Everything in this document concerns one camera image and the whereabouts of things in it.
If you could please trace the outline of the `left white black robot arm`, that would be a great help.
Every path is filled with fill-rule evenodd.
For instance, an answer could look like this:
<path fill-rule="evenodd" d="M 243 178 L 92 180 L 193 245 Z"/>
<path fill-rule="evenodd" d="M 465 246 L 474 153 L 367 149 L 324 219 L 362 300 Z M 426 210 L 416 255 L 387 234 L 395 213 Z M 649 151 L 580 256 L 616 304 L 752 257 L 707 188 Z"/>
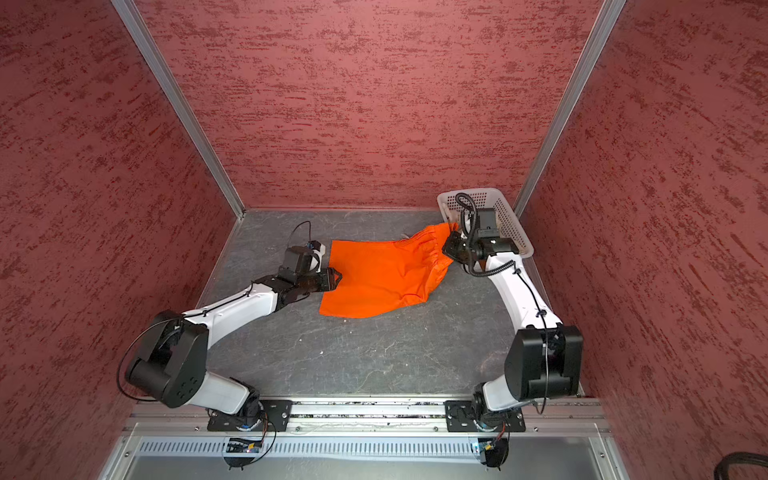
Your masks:
<path fill-rule="evenodd" d="M 325 246 L 316 240 L 291 246 L 275 274 L 250 282 L 241 292 L 196 310 L 158 314 L 131 344 L 135 356 L 118 368 L 118 381 L 145 393 L 145 402 L 201 407 L 239 431 L 265 427 L 256 389 L 209 372 L 208 351 L 287 305 L 335 290 L 342 274 L 323 265 L 325 253 Z"/>

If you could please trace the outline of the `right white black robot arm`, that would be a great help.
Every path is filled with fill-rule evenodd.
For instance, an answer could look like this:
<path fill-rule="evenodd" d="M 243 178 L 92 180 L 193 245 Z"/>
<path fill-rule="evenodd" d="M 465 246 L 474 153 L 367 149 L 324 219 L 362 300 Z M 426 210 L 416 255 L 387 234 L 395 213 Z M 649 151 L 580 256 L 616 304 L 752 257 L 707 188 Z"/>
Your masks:
<path fill-rule="evenodd" d="M 491 281 L 514 327 L 502 373 L 475 388 L 469 415 L 478 430 L 503 432 L 523 406 L 542 413 L 549 400 L 578 393 L 584 339 L 551 311 L 514 240 L 501 235 L 494 209 L 462 194 L 457 219 L 442 252 L 471 277 Z"/>

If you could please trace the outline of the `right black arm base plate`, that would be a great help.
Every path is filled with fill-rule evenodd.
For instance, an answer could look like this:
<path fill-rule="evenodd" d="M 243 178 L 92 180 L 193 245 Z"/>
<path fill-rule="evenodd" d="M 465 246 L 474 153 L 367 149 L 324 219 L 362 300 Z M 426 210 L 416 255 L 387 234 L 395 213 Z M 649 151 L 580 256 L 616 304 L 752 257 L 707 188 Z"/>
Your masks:
<path fill-rule="evenodd" d="M 465 400 L 448 400 L 443 405 L 447 429 L 452 433 L 498 434 L 526 431 L 525 420 L 519 409 L 490 411 L 473 401 Z"/>

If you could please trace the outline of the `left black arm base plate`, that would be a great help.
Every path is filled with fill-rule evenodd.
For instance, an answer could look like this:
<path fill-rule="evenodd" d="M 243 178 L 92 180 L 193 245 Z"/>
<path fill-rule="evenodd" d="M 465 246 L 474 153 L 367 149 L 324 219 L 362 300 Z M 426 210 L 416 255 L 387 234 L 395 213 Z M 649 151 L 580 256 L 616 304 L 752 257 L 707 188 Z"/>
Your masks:
<path fill-rule="evenodd" d="M 209 432 L 256 434 L 264 431 L 285 432 L 291 416 L 291 400 L 253 400 L 236 414 L 208 409 Z"/>

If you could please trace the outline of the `orange shorts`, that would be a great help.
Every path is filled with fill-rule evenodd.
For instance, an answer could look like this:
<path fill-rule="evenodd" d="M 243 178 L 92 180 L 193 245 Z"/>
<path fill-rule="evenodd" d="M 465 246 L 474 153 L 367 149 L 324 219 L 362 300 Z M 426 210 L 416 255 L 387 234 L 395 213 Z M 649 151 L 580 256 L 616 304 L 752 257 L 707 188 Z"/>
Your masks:
<path fill-rule="evenodd" d="M 442 223 L 398 241 L 333 241 L 329 266 L 342 279 L 319 313 L 365 319 L 427 302 L 453 263 L 442 249 L 455 229 Z"/>

